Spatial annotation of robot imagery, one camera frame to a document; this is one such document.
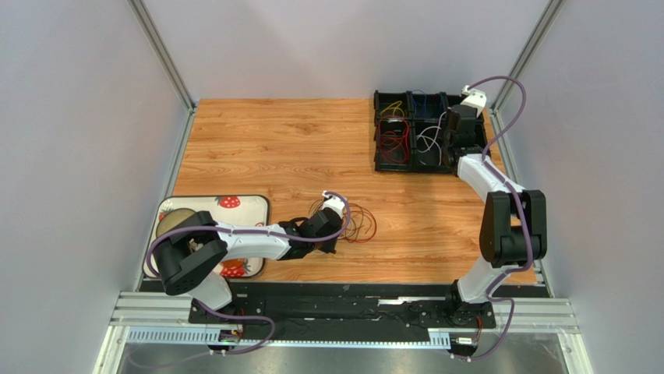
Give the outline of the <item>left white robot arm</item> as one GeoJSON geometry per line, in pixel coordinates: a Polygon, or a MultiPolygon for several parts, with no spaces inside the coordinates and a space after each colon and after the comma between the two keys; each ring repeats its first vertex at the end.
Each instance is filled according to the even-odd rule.
{"type": "Polygon", "coordinates": [[[214,271],[219,263],[249,258],[284,261],[302,259],[315,250],[333,252],[347,220],[347,209],[324,207],[309,218],[247,227],[216,222],[201,211],[156,238],[146,263],[167,295],[187,294],[205,309],[219,311],[233,299],[228,282],[214,271]]]}

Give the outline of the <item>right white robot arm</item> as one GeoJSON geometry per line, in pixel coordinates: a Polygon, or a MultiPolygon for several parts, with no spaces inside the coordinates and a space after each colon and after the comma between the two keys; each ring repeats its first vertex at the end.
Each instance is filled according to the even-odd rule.
{"type": "Polygon", "coordinates": [[[466,104],[448,108],[443,133],[445,165],[485,204],[480,257],[446,296],[444,316],[456,326],[480,322],[497,287],[546,254],[546,198],[509,179],[490,160],[476,141],[478,113],[466,104]]]}

